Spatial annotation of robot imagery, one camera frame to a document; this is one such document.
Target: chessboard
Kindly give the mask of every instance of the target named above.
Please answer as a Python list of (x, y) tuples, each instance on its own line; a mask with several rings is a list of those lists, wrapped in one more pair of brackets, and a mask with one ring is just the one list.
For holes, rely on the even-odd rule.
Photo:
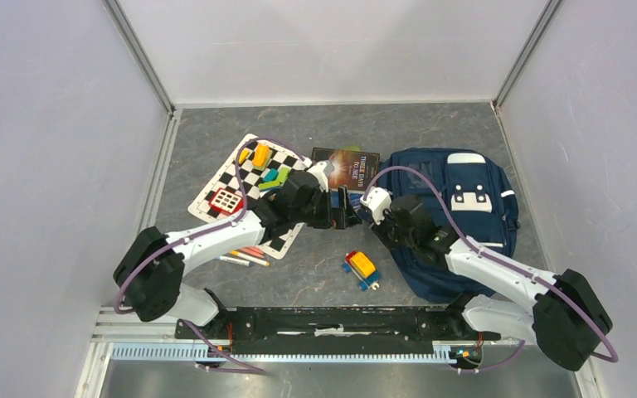
[[(219, 211), (216, 208), (212, 208), (209, 201), (214, 199), (214, 196), (219, 189), (224, 189), (231, 193), (236, 193), (237, 195), (241, 194), (240, 185), (238, 180), (236, 179), (236, 170), (233, 166), (233, 162), (236, 159), (240, 147), (244, 143), (256, 137), (257, 136), (255, 136), (254, 134), (247, 134), (242, 139), (236, 149), (234, 149), (231, 155), (228, 156), (228, 159), (223, 163), (221, 168), (219, 168), (216, 174), (214, 174), (211, 181), (209, 181), (209, 183), (202, 189), (202, 191), (199, 192), (197, 198), (194, 199), (192, 204), (189, 205), (188, 210), (190, 213), (206, 222), (216, 222), (230, 216), (230, 214), (227, 212)], [(243, 164), (241, 164), (241, 180), (243, 183), (243, 187), (246, 190), (247, 196), (253, 199), (258, 199), (264, 194), (264, 192), (260, 192), (258, 185), (263, 182), (263, 177), (270, 171), (270, 169), (280, 170), (280, 168), (283, 166), (290, 167), (294, 170), (305, 169), (304, 164), (301, 163), (299, 158), (288, 149), (284, 149), (267, 141), (261, 142), (267, 144), (272, 150), (271, 159), (267, 165), (267, 168), (265, 170), (254, 169), (252, 167), (251, 161), (252, 155), (248, 157), (243, 162)], [(255, 150), (257, 144), (257, 142), (251, 143), (247, 146), (247, 148)], [(299, 234), (299, 231), (301, 231), (302, 226), (304, 226), (304, 224), (297, 224), (297, 226), (287, 231), (285, 234), (280, 235), (279, 237), (266, 242), (263, 245), (259, 245), (259, 247), (267, 255), (276, 259), (281, 259), (284, 257), (284, 255), (287, 254), (287, 251), (294, 242), (294, 239)]]

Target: robotic arm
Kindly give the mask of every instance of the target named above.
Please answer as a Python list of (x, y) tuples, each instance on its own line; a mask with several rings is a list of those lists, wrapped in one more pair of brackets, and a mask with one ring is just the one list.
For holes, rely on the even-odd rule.
[[(182, 243), (162, 253), (133, 277), (124, 304), (132, 307), (143, 322), (168, 314), (206, 325), (218, 314), (216, 301), (206, 291), (182, 283), (182, 277), (197, 266), (231, 250), (262, 244), (299, 222), (319, 229), (345, 229), (360, 224), (345, 188), (339, 190), (339, 207), (331, 207), (326, 178), (329, 167), (320, 162), (306, 171), (293, 171), (281, 188), (252, 201), (246, 215), (227, 227), (220, 228), (215, 223), (166, 235), (154, 226), (143, 230), (114, 272), (118, 286), (123, 286), (152, 253), (171, 242)], [(556, 275), (534, 269), (505, 258), (468, 236), (463, 239), (453, 228), (435, 225), (418, 197), (398, 197), (393, 201), (389, 192), (373, 188), (361, 203), (372, 215), (372, 230), (387, 248), (405, 245), (427, 263), (474, 279), (512, 300), (461, 295), (449, 310), (461, 313), (461, 322), (469, 328), (535, 342), (559, 366), (579, 369), (600, 339), (569, 303), (547, 287), (552, 286), (582, 308), (605, 335), (611, 330), (609, 316), (586, 279), (577, 272), (567, 270)], [(209, 232), (193, 240), (187, 238), (204, 230)], [(513, 266), (528, 276), (515, 272)]]

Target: red and white toy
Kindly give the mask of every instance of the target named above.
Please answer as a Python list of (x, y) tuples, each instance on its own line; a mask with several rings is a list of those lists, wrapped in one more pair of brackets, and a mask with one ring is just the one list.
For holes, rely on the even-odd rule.
[(219, 188), (209, 201), (209, 206), (225, 214), (233, 214), (243, 206), (243, 197)]

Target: yellow block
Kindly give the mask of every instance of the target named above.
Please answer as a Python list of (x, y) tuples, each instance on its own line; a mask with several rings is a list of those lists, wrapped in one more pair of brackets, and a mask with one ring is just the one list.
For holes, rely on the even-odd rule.
[(243, 152), (241, 152), (241, 158), (238, 159), (238, 164), (243, 164), (243, 162), (250, 156), (250, 150), (248, 148), (243, 148)]
[(253, 166), (263, 167), (267, 163), (267, 158), (270, 155), (270, 147), (263, 143), (259, 143), (255, 148), (255, 156), (253, 157)]
[(361, 251), (358, 251), (353, 257), (350, 258), (350, 265), (362, 276), (367, 278), (373, 272), (375, 272), (375, 265), (364, 255)]

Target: green block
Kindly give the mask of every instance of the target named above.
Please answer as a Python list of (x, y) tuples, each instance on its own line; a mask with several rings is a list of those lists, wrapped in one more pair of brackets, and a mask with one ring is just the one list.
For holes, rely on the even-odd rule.
[(285, 181), (287, 181), (287, 177), (289, 176), (289, 172), (291, 172), (292, 169), (289, 167), (280, 167), (280, 174), (277, 176), (277, 178), (275, 179), (275, 181), (279, 181), (280, 184), (284, 184)]
[(282, 185), (282, 182), (280, 182), (279, 180), (261, 182), (260, 185), (258, 185), (257, 187), (261, 191), (267, 191), (268, 189), (280, 187)]

